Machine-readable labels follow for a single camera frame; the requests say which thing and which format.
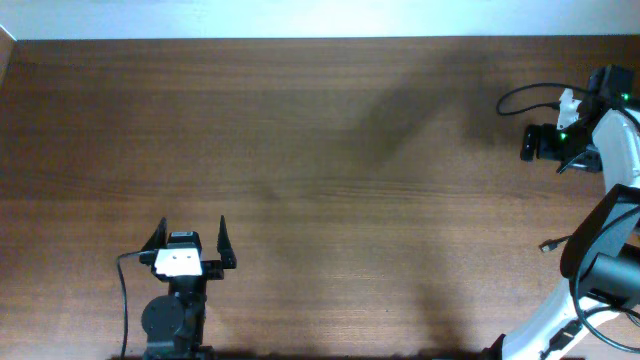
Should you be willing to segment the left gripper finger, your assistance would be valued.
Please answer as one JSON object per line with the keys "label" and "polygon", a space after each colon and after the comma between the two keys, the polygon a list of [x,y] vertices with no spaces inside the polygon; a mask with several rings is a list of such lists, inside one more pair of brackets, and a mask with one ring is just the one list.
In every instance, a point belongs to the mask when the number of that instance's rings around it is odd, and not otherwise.
{"label": "left gripper finger", "polygon": [[231,245],[224,216],[220,217],[216,249],[220,255],[220,261],[224,269],[237,268],[237,258]]}
{"label": "left gripper finger", "polygon": [[156,229],[141,248],[141,252],[157,251],[166,246],[167,241],[167,219],[162,217]]}

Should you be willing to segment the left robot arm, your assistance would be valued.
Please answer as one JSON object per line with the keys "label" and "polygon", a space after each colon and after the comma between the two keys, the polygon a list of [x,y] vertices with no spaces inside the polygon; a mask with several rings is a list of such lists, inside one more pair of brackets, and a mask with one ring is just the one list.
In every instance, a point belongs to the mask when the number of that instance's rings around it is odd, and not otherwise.
{"label": "left robot arm", "polygon": [[139,262],[168,285],[165,295],[151,300],[141,315],[147,335],[145,359],[200,359],[216,357],[203,344],[207,283],[224,278],[237,267],[226,221],[220,218],[216,241],[219,257],[203,260],[202,243],[195,231],[170,232],[162,219],[142,247]]}

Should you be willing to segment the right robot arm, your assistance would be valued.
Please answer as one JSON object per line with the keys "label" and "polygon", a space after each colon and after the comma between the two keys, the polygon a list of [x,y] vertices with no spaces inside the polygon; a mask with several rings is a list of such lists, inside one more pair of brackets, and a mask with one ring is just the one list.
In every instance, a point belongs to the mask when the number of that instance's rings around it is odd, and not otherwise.
{"label": "right robot arm", "polygon": [[545,241],[564,247],[561,281],[526,323],[482,350],[483,359],[561,359],[587,334],[623,352],[638,348],[604,335],[599,325],[624,314],[639,321],[639,101],[634,73],[595,70],[584,88],[563,85],[554,124],[526,127],[520,157],[555,161],[557,171],[600,173],[606,194],[570,235]]}

